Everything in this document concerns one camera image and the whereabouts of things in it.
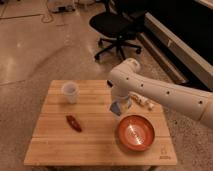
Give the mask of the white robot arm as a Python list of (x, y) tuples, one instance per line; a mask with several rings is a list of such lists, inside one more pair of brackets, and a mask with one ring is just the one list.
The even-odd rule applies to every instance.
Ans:
[(112, 105), (130, 106), (130, 93), (135, 92), (171, 108), (213, 130), (213, 92), (175, 85), (138, 74), (140, 64), (128, 58), (108, 75), (112, 84)]

